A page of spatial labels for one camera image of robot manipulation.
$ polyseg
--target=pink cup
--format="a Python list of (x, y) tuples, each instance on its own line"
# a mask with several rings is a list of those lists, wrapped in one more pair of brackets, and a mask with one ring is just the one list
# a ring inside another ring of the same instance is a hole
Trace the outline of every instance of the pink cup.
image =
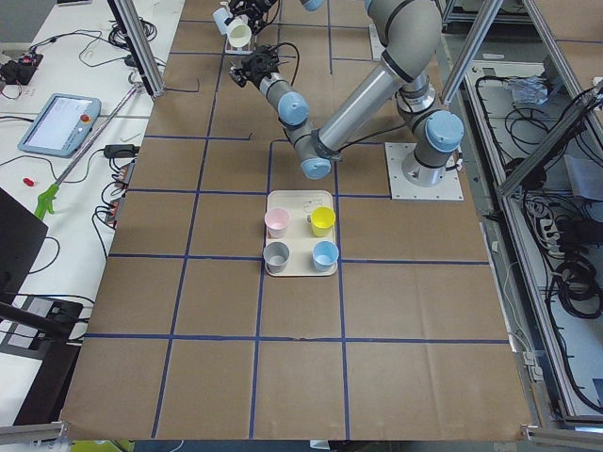
[(268, 233), (273, 238), (281, 238), (285, 236), (286, 228), (289, 225), (290, 220), (291, 216), (289, 213), (280, 207), (270, 209), (264, 215), (264, 223), (266, 223)]

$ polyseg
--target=green grabber tool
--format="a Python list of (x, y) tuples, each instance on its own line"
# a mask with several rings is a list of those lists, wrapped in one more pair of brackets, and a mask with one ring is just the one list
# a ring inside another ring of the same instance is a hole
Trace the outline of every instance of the green grabber tool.
[(99, 128), (96, 129), (96, 131), (86, 140), (86, 142), (82, 145), (79, 151), (77, 151), (69, 166), (63, 172), (60, 173), (60, 175), (57, 177), (57, 180), (53, 184), (51, 184), (46, 191), (44, 191), (38, 196), (38, 206), (36, 207), (36, 211), (34, 212), (34, 215), (36, 217), (38, 217), (39, 219), (44, 219), (44, 217), (46, 216), (46, 212), (51, 214), (55, 213), (55, 210), (53, 208), (53, 201), (57, 197), (56, 194), (60, 185), (65, 181), (65, 179), (67, 179), (69, 173), (73, 171), (73, 169), (75, 168), (77, 163), (82, 159), (82, 157), (90, 150), (96, 138), (98, 138), (103, 133), (108, 124), (113, 118), (117, 116), (118, 112), (122, 109), (125, 103), (128, 102), (128, 100), (134, 95), (134, 93), (140, 88), (142, 88), (142, 86), (143, 85), (141, 82), (135, 82), (132, 84), (132, 88), (128, 90), (125, 96), (123, 96), (123, 99), (120, 100), (120, 102), (113, 109), (111, 114), (99, 126)]

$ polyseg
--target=table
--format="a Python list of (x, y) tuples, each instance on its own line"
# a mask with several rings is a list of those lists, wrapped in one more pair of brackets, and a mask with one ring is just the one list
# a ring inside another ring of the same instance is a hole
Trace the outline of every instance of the table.
[[(392, 202), (379, 142), (304, 179), (266, 101), (230, 82), (213, 8), (185, 4), (166, 80), (201, 89), (155, 102), (62, 413), (70, 435), (518, 439), (530, 415), (469, 181), (464, 202)], [(300, 47), (316, 124), (374, 67), (363, 9), (285, 1), (261, 36)], [(397, 121), (388, 103), (358, 135)], [(275, 189), (334, 194), (333, 277), (265, 274)]]
[[(135, 1), (139, 14), (157, 26), (158, 35), (151, 44), (157, 57), (167, 58), (183, 3), (179, 0)], [(112, 15), (107, 3), (102, 0), (94, 0), (89, 5), (54, 7), (34, 42), (72, 31), (77, 27), (102, 29), (107, 32), (110, 28), (109, 20), (112, 20)], [(0, 98), (0, 116), (18, 114), (35, 118), (54, 92), (98, 97), (103, 102), (102, 114), (106, 115), (110, 112), (130, 87), (127, 81), (130, 71), (119, 62), (96, 69), (86, 67), (77, 60), (77, 54), (88, 41), (83, 37), (68, 37), (41, 48), (44, 61), (31, 84), (24, 87), (23, 95), (16, 101)], [(125, 55), (125, 52), (114, 50), (108, 44), (99, 44), (92, 48), (94, 55), (89, 56), (90, 62)], [(135, 95), (120, 112), (120, 117), (113, 120), (99, 137), (94, 149), (103, 148), (111, 143), (127, 142), (139, 145), (152, 106), (153, 102), (145, 93)], [(27, 125), (24, 121), (0, 121), (0, 137), (3, 141), (0, 163), (13, 157), (28, 155), (16, 148)], [(48, 157), (48, 159), (53, 162), (57, 174), (70, 161), (55, 157)], [(87, 158), (84, 158), (68, 180), (76, 180), (78, 176), (83, 175), (86, 162)], [(94, 207), (101, 202), (100, 191), (110, 183), (111, 173), (105, 158), (99, 153), (91, 160), (90, 175), (85, 182), (61, 186), (55, 201), (57, 212), (55, 215), (47, 215), (44, 220), (49, 226), (48, 234), (60, 242), (60, 254), (57, 261), (48, 269), (27, 278), (22, 287), (23, 292), (76, 294), (90, 299), (95, 298), (106, 260), (99, 238), (92, 228), (90, 217)], [(34, 187), (24, 185), (24, 177), (34, 180), (36, 185)], [(0, 181), (0, 185), (11, 196), (33, 211), (37, 196), (54, 182), (54, 178), (46, 162), (23, 158), (0, 167)], [(110, 246), (113, 238), (112, 231), (104, 228), (103, 225), (99, 225), (99, 231), (106, 245)], [(34, 268), (50, 262), (55, 252), (54, 244), (46, 241)], [(20, 305), (22, 302), (22, 299), (16, 299), (16, 304)], [(90, 304), (85, 301), (84, 304), (83, 317), (90, 314)], [(82, 325), (76, 326), (72, 337), (77, 337), (83, 332)], [(0, 405), (3, 407), (0, 411), (0, 425), (12, 425), (40, 363), (36, 360), (0, 354), (0, 366), (7, 369), (3, 373), (5, 390), (0, 394)]]

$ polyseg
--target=white cup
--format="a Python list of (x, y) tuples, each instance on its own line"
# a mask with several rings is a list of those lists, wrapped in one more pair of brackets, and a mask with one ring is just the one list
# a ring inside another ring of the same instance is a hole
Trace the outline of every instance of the white cup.
[(231, 23), (226, 25), (226, 36), (230, 45), (239, 49), (250, 43), (252, 30), (240, 17), (235, 17)]

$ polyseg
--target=second robotic arm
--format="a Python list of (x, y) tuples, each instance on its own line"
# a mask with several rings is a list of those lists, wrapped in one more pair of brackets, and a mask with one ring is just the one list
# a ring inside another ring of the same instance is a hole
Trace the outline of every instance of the second robotic arm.
[(417, 140), (415, 152), (404, 162), (405, 175), (417, 185), (435, 185), (463, 136), (461, 121), (437, 105), (425, 72), (440, 38), (439, 10), (432, 0), (366, 0), (365, 4), (385, 51), (380, 64), (321, 128), (315, 129), (307, 120), (307, 104), (278, 74), (276, 52), (271, 56), (276, 61), (260, 68), (257, 59), (266, 61), (270, 50), (258, 49), (240, 70), (233, 70), (233, 76), (252, 80), (277, 109), (301, 169), (310, 179), (326, 176), (346, 140), (396, 95), (399, 113)]

